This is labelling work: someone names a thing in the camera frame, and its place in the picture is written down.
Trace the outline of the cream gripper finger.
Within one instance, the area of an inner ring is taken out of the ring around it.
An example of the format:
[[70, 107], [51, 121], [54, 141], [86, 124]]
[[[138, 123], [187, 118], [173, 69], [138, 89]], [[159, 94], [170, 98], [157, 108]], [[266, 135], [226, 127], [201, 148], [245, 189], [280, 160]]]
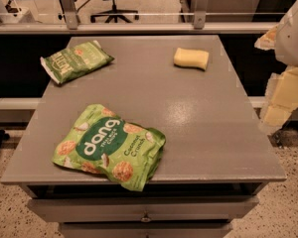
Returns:
[[274, 26], [269, 31], [267, 31], [264, 35], [256, 40], [254, 46], [257, 49], [269, 51], [275, 49], [275, 36], [276, 36], [277, 27]]
[[265, 91], [261, 122], [281, 127], [298, 108], [298, 67], [287, 66], [281, 74], [272, 73]]

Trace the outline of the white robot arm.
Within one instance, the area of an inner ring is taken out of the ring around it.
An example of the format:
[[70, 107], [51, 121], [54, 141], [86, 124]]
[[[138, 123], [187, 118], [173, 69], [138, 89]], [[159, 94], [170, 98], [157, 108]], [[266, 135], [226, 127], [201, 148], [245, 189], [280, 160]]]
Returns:
[[260, 50], [274, 50], [275, 58], [286, 64], [281, 74], [270, 75], [259, 115], [261, 130], [273, 134], [298, 108], [298, 0], [254, 46]]

